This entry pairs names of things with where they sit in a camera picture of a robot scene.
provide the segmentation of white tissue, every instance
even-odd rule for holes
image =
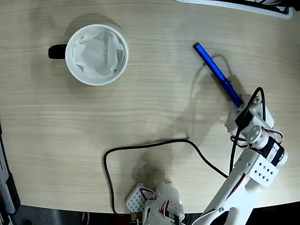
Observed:
[[[73,60],[91,78],[104,78],[117,70],[124,58],[124,46],[109,30],[93,28],[84,32],[73,48]]]

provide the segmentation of mug handle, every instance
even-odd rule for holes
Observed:
[[[48,49],[48,57],[53,60],[64,60],[67,44],[52,45]]]

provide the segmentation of wooden table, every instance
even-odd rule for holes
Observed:
[[[229,101],[195,42],[240,93],[264,88],[285,134],[289,160],[257,206],[300,200],[300,14],[283,20],[175,0],[3,0],[0,20],[0,119],[22,204],[111,212],[104,152],[161,139],[189,137],[228,173]],[[127,33],[130,59],[118,80],[91,87],[47,49],[101,22]],[[224,181],[186,144],[113,153],[108,164],[118,212],[138,181],[172,181],[186,212],[203,211]]]

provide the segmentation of white robotic arm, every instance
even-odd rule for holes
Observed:
[[[280,145],[283,135],[281,140],[277,139],[275,133],[281,133],[272,129],[274,120],[267,108],[266,121],[262,119],[262,108],[257,97],[245,116],[247,122],[239,137],[239,142],[246,142],[247,147],[204,213],[192,225],[210,225],[226,211],[229,211],[226,225],[246,224],[262,191],[269,188],[276,177],[277,166],[286,162],[287,152]],[[235,137],[244,109],[243,105],[239,109],[230,108],[225,126],[231,138]],[[160,183],[155,195],[155,200],[145,202],[143,224],[184,225],[183,206],[177,190],[171,184]]]

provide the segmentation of robotic arm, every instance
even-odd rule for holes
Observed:
[[[232,99],[225,126],[231,140],[238,141],[236,144],[244,150],[204,213],[192,225],[210,225],[226,211],[229,214],[225,225],[244,225],[263,190],[270,187],[278,174],[278,167],[287,161],[288,153],[281,146],[283,134],[273,129],[274,119],[264,99],[256,96],[261,88],[253,96],[241,98],[202,46],[196,43],[194,49]],[[141,198],[140,190],[146,191],[144,199],[148,200]],[[134,202],[143,207],[138,208]],[[143,212],[143,225],[184,225],[183,206],[178,191],[170,183],[160,183],[155,193],[138,184],[127,198],[127,207]]]

